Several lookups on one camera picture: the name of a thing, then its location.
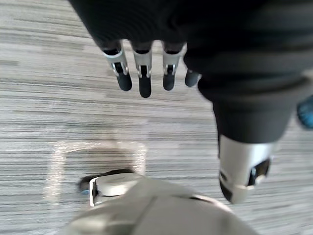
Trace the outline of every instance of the black fingertip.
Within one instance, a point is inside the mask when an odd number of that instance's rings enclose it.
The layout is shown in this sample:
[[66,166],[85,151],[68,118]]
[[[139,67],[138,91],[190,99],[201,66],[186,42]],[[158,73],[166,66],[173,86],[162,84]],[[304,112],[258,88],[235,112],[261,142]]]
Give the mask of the black fingertip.
[[119,84],[119,87],[123,91],[129,91],[133,86],[131,76],[129,75],[129,73],[127,75],[125,75],[122,72],[119,73],[117,77],[117,82]]
[[139,92],[143,98],[148,98],[151,95],[151,78],[142,76],[139,78]]
[[170,91],[174,88],[175,75],[164,74],[163,76],[163,87],[165,90]]
[[196,72],[187,71],[185,77],[185,84],[187,87],[193,87],[198,82],[199,74]]

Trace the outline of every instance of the silver metal part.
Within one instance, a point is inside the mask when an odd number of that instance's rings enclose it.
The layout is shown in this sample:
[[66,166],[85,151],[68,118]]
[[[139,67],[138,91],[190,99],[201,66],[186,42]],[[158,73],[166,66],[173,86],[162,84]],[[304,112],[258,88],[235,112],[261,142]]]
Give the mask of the silver metal part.
[[131,187],[137,184],[141,178],[138,174],[122,173],[96,177],[89,182],[89,202],[94,207],[99,203],[114,199],[125,194]]
[[120,63],[123,69],[123,73],[125,75],[128,74],[127,60],[126,60],[126,55],[125,55],[123,45],[121,45],[121,51],[117,53],[116,55],[107,55],[106,53],[103,53],[103,54],[107,58],[111,67],[113,68],[113,71],[116,76],[118,76],[118,72],[116,70],[115,63]]
[[141,66],[147,67],[147,77],[151,76],[151,69],[152,69],[152,50],[145,54],[139,54],[134,51],[134,59],[136,63],[136,69],[138,70],[138,76],[141,78]]
[[[102,183],[120,182],[119,174]],[[126,181],[133,179],[127,175]],[[185,187],[135,174],[125,194],[82,213],[62,235],[257,235],[230,209]]]
[[168,54],[163,49],[163,70],[165,75],[167,75],[167,69],[169,65],[173,65],[172,75],[175,75],[181,57],[181,52],[182,51],[178,52],[177,54]]
[[[275,143],[241,143],[220,136],[220,182],[231,192],[231,203],[243,202],[267,175]],[[258,166],[267,169],[258,171]]]

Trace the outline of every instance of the black fabric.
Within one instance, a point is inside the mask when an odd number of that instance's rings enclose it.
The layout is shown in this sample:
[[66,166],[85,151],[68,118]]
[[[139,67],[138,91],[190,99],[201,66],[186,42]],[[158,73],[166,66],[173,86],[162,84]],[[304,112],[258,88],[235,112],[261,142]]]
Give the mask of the black fabric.
[[[198,88],[215,104],[219,135],[245,142],[276,140],[295,104],[310,95],[311,84],[301,73],[313,66],[312,0],[70,3],[102,50],[119,39],[187,42],[184,61],[202,75]],[[150,79],[139,82],[150,84]],[[140,93],[148,97],[151,89]]]

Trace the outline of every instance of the gray carpet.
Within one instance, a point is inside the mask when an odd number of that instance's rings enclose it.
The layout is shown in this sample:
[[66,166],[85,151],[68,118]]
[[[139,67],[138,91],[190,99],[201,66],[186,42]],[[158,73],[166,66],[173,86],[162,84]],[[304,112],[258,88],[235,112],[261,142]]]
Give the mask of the gray carpet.
[[[133,78],[129,92],[118,88],[107,61],[65,0],[0,0],[1,234],[56,234],[86,208],[86,198],[77,190],[79,179],[131,155],[114,148],[65,154],[61,194],[51,202],[44,188],[58,141],[143,143],[148,147],[147,175],[226,203],[217,179],[210,103],[196,88],[185,86],[183,64],[174,90],[163,89],[159,42],[154,46],[153,93],[141,98],[134,59],[127,43],[125,47]],[[312,132],[293,119],[270,177],[245,204],[231,206],[260,234],[313,235],[312,140]]]

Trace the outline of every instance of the black rubber tip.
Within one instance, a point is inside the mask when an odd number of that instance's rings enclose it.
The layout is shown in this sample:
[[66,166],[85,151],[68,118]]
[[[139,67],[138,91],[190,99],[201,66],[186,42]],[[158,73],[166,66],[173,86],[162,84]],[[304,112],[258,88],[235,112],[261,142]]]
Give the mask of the black rubber tip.
[[129,91],[133,86],[129,73],[125,75],[124,73],[120,72],[117,77],[117,82],[123,91]]
[[187,87],[193,87],[198,82],[199,74],[197,72],[187,71],[185,77],[185,84]]
[[222,193],[224,195],[224,197],[227,199],[228,202],[231,203],[231,198],[233,196],[232,192],[229,191],[224,185],[223,183],[220,181],[220,186],[221,186],[221,190],[222,190]]
[[139,78],[139,92],[143,98],[151,95],[151,78],[142,76]]
[[163,75],[163,87],[165,90],[170,91],[173,89],[175,83],[175,75],[164,74]]

